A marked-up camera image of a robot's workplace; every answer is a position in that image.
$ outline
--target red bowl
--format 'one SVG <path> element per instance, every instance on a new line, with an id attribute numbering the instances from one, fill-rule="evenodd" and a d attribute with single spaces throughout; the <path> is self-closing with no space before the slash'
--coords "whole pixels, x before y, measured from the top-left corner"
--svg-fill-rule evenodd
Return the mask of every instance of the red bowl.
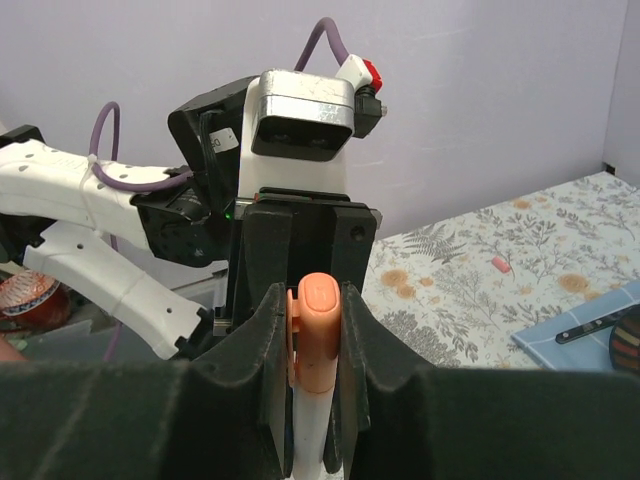
<path id="1" fill-rule="evenodd" d="M 70 310 L 67 293 L 48 275 L 28 270 L 0 285 L 0 312 L 19 325 L 52 330 L 69 320 Z"/>

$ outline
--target connector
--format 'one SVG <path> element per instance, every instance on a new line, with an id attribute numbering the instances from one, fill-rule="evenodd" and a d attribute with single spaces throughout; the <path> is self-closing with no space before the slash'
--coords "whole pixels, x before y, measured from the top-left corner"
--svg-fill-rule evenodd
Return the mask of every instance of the connector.
<path id="1" fill-rule="evenodd" d="M 354 108 L 355 138 L 369 135 L 380 119 L 387 114 L 387 107 L 376 98 L 375 88 L 371 85 L 365 85 L 356 92 Z"/>

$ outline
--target table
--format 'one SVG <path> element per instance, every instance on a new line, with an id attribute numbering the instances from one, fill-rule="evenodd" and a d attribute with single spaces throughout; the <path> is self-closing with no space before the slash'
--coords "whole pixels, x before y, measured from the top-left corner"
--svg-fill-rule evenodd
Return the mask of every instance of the table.
<path id="1" fill-rule="evenodd" d="M 639 241 L 638 188 L 599 173 L 375 242 L 363 298 L 435 365 L 534 368 L 510 335 L 640 278 Z"/>

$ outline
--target orange marker cap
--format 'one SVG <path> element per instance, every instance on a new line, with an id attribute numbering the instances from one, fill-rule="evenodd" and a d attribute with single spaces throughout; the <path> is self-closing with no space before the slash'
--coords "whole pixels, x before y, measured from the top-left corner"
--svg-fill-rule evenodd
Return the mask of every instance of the orange marker cap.
<path id="1" fill-rule="evenodd" d="M 312 273 L 298 285 L 298 300 L 287 295 L 289 381 L 292 383 L 293 342 L 298 332 L 295 372 L 307 392 L 324 393 L 335 386 L 340 351 L 340 288 L 325 273 Z"/>

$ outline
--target marker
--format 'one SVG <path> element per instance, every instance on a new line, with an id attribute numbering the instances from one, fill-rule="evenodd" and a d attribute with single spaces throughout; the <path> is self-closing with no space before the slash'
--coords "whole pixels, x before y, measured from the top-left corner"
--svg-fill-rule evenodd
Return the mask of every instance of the marker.
<path id="1" fill-rule="evenodd" d="M 340 351 L 340 317 L 340 289 L 330 275 L 304 277 L 297 300 L 291 290 L 287 293 L 295 480 L 317 480 L 322 471 Z M 294 332 L 298 334 L 295 355 Z"/>

